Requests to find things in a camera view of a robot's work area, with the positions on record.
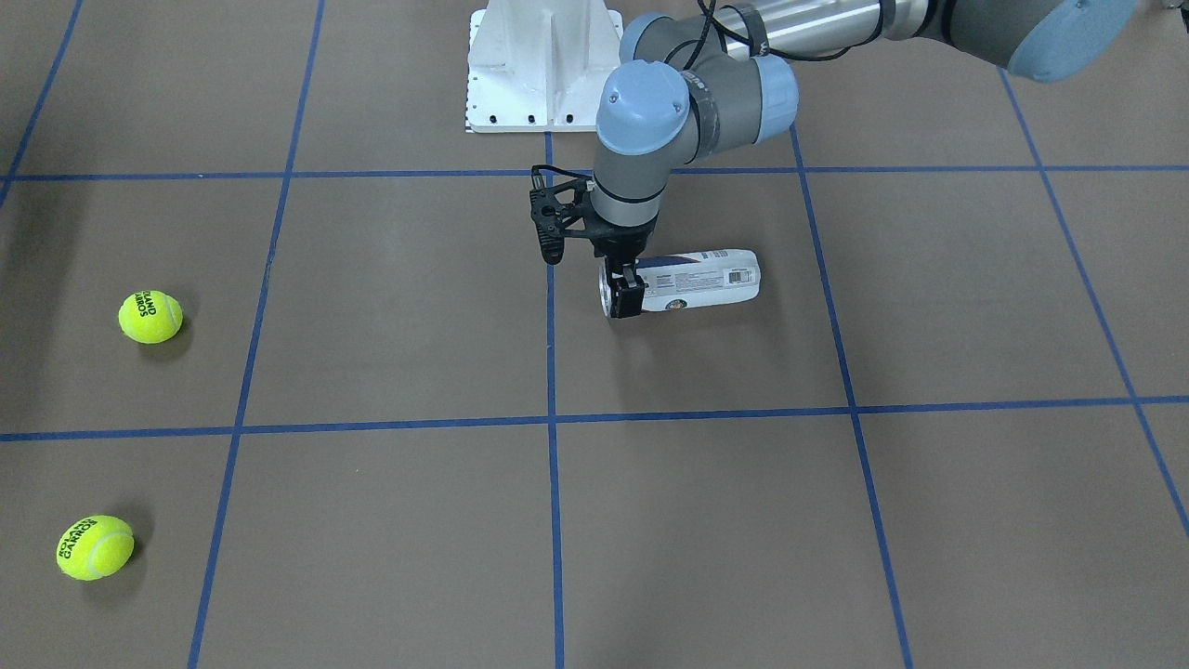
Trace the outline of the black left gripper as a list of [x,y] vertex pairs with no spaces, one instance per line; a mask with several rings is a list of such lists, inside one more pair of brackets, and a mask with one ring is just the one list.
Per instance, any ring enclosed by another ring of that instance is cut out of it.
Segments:
[[602,308],[608,318],[633,318],[642,313],[648,284],[637,274],[635,261],[643,254],[655,225],[608,223],[594,235],[594,257],[603,258]]

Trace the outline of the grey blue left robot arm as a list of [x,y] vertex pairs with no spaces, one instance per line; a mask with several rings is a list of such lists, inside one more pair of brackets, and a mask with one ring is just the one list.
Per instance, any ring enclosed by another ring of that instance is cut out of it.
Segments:
[[586,183],[610,318],[648,310],[638,255],[672,171],[789,131],[795,59],[824,62],[887,39],[927,38],[1036,82],[1082,71],[1121,33],[1133,1],[730,1],[700,18],[643,14],[600,93],[600,149]]

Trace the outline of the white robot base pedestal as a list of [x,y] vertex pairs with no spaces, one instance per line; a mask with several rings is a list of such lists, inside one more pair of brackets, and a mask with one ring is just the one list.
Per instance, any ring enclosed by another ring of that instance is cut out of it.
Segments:
[[468,26],[467,131],[594,131],[600,91],[619,67],[619,12],[603,1],[490,1]]

